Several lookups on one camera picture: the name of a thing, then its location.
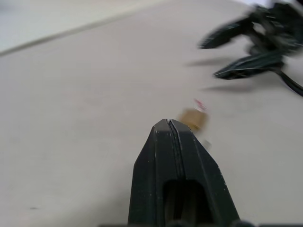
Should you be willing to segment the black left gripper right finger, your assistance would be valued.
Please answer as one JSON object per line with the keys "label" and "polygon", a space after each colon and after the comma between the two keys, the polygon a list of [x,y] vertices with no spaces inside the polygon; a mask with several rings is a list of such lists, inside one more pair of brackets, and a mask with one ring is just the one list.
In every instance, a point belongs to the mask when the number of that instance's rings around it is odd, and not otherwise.
{"label": "black left gripper right finger", "polygon": [[177,171],[174,219],[192,225],[230,225],[240,219],[221,170],[193,132],[170,120]]}

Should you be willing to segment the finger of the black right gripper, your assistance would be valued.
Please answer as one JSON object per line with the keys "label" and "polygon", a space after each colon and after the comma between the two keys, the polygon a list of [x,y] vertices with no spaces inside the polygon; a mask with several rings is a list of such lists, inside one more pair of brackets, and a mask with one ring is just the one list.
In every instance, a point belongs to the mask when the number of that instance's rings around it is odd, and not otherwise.
{"label": "finger of the black right gripper", "polygon": [[218,79],[245,79],[283,67],[283,55],[279,51],[270,51],[243,57],[214,73]]}
{"label": "finger of the black right gripper", "polygon": [[239,35],[246,35],[253,28],[254,21],[255,16],[250,14],[227,24],[223,24],[203,38],[203,40],[198,44],[198,48],[218,48]]}

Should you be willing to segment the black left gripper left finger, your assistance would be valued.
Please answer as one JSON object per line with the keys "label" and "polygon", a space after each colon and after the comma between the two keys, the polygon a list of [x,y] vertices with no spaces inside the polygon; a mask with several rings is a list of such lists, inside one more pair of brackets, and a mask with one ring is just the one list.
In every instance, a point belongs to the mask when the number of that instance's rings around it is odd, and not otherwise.
{"label": "black left gripper left finger", "polygon": [[135,161],[129,225],[168,225],[181,219],[181,145],[176,120],[156,123]]}

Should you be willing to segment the silver padlock key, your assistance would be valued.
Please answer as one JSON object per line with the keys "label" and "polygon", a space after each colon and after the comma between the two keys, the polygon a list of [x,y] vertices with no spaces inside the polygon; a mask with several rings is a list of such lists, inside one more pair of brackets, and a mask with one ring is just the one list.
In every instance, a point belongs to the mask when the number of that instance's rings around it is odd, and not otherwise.
{"label": "silver padlock key", "polygon": [[194,102],[195,102],[195,109],[197,109],[200,112],[207,111],[206,106],[201,101],[199,101],[198,99],[194,99]]}

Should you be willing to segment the beige table mat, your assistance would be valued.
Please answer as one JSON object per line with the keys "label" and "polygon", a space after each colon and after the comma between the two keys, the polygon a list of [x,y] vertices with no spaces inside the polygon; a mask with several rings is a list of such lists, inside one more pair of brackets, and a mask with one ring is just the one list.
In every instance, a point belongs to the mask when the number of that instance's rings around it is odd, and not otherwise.
{"label": "beige table mat", "polygon": [[248,6],[175,0],[0,57],[0,227],[125,223],[133,165],[150,130],[202,102],[197,134],[239,216],[303,224],[303,97],[272,73],[212,74],[240,37],[198,41]]}

